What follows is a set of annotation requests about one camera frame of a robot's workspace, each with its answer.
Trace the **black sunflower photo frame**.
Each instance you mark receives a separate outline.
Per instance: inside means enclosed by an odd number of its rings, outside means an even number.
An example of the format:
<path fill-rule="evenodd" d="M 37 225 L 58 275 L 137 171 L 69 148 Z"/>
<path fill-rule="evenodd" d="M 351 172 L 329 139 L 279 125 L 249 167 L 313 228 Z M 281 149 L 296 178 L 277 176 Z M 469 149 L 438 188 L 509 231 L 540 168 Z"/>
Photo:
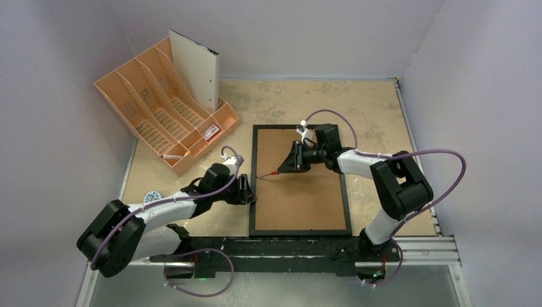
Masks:
<path fill-rule="evenodd" d="M 256 178 L 276 170 L 297 139 L 293 124 L 253 126 L 250 186 L 256 202 L 249 209 L 249 235 L 351 235 L 343 175 L 318 164 L 307 173 Z"/>

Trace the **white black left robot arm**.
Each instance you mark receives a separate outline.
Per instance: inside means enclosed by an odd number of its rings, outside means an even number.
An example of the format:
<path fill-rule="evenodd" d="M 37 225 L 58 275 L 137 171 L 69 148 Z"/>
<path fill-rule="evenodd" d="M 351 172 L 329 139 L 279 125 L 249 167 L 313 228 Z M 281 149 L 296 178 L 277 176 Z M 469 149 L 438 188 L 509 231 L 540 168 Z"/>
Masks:
<path fill-rule="evenodd" d="M 168 255 L 184 261 L 190 255 L 190 237 L 178 220 L 200 216 L 219 201 L 230 205 L 256 201 L 247 175 L 237 175 L 234 169 L 233 164 L 215 163 L 203 177 L 155 202 L 128 206 L 110 201 L 77 240 L 78 250 L 106 278 L 141 258 Z"/>

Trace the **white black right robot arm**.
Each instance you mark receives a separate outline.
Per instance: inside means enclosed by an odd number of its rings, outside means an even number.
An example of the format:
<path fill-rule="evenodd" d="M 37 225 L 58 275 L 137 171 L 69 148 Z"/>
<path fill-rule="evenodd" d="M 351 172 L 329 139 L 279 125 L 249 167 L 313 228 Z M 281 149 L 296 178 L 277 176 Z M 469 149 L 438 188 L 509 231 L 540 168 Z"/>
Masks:
<path fill-rule="evenodd" d="M 390 157 L 371 157 L 343 147 L 338 127 L 329 123 L 317 125 L 312 131 L 299 125 L 297 132 L 302 138 L 292 143 L 278 174 L 305 173 L 314 164 L 324 164 L 335 173 L 373 181 L 381 209 L 359 235 L 359 252 L 366 260 L 380 256 L 399 224 L 433 199 L 433 189 L 406 151 Z"/>

